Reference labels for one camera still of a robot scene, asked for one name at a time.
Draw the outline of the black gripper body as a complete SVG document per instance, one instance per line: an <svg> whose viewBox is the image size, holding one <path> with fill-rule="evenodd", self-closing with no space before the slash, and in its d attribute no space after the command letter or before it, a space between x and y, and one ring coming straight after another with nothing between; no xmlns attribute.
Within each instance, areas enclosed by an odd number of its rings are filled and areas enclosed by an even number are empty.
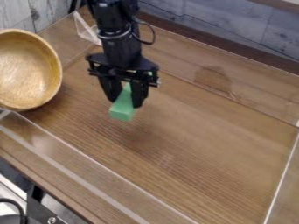
<svg viewBox="0 0 299 224"><path fill-rule="evenodd" d="M159 86L159 66L144 57L142 44L152 42L140 39L139 31L98 33L103 52L90 54L88 72L99 79L103 88L119 88L120 82L139 82L148 87Z"/></svg>

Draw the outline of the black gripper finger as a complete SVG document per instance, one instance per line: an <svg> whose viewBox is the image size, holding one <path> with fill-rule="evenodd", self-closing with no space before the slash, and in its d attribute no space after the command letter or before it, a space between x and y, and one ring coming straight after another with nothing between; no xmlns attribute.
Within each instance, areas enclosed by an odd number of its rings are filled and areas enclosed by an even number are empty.
<svg viewBox="0 0 299 224"><path fill-rule="evenodd" d="M131 98L134 108L143 106L144 100L148 97L148 84L142 80L132 80L131 83Z"/></svg>
<svg viewBox="0 0 299 224"><path fill-rule="evenodd" d="M116 76L99 76L98 79L107 99L114 102L123 91L120 79Z"/></svg>

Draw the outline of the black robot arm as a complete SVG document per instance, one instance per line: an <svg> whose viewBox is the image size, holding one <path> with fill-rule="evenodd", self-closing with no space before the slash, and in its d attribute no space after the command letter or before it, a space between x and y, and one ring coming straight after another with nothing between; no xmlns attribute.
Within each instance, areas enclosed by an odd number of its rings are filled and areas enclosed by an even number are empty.
<svg viewBox="0 0 299 224"><path fill-rule="evenodd" d="M140 39L139 25L152 26L138 19L138 0L86 0L98 26L98 39L103 52L86 56L88 73L98 77L106 96L115 102L130 83L132 106L143 106L150 87L159 86L159 66L143 55L142 45L152 41Z"/></svg>

